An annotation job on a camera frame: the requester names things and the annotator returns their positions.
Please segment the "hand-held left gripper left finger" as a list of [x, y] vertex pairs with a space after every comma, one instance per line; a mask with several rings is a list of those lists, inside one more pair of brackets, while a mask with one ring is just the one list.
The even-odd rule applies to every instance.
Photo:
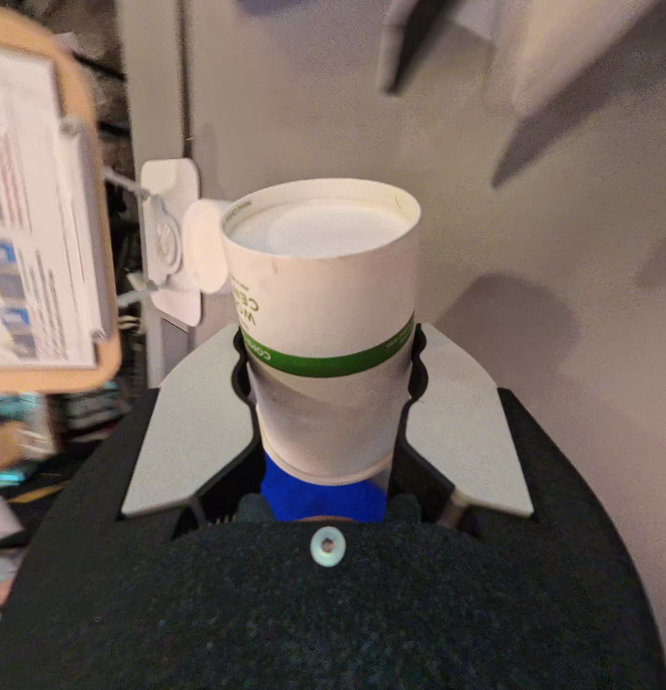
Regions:
[[243, 496], [260, 493], [266, 461], [250, 392], [236, 325], [177, 364], [158, 390], [122, 515], [180, 509], [199, 523], [223, 522]]

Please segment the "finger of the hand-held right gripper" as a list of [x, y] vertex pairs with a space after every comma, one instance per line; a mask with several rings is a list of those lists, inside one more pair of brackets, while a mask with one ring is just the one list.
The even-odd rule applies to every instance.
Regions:
[[397, 96], [436, 43], [458, 1], [393, 1], [383, 21], [377, 83]]
[[666, 1], [504, 1], [491, 63], [491, 105], [517, 126], [494, 167], [499, 188], [622, 86], [658, 67], [632, 53], [666, 42]]

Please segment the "white instruction sheet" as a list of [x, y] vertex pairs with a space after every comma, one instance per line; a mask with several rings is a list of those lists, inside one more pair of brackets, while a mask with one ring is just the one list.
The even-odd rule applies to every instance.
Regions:
[[0, 368], [95, 368], [110, 333], [83, 126], [52, 63], [0, 47]]

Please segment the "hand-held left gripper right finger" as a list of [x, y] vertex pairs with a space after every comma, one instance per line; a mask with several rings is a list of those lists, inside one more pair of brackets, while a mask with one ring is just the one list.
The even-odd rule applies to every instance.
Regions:
[[465, 350], [417, 325], [409, 399], [392, 456], [392, 495], [414, 496], [424, 522], [457, 527], [469, 509], [534, 514], [499, 390]]

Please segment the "wooden sign board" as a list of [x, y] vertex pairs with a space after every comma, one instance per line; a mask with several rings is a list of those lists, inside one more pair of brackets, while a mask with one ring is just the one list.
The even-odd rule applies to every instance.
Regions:
[[110, 222], [104, 183], [104, 165], [96, 126], [96, 106], [87, 76], [54, 36], [15, 10], [0, 7], [0, 47], [44, 59], [53, 64], [62, 113], [83, 126], [95, 187], [94, 207], [101, 242], [97, 264], [103, 266], [103, 305], [110, 310], [110, 333], [95, 340], [95, 368], [0, 368], [0, 394], [21, 392], [62, 393], [97, 388], [111, 380], [121, 364], [121, 342], [117, 326], [118, 307], [112, 260]]

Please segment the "blue plastic bin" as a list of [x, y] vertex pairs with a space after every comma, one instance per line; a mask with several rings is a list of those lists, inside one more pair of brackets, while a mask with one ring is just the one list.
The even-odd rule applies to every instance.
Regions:
[[312, 484], [282, 470], [265, 455], [260, 492], [281, 522], [312, 518], [340, 518], [355, 522], [381, 522], [387, 493], [370, 480], [341, 486]]

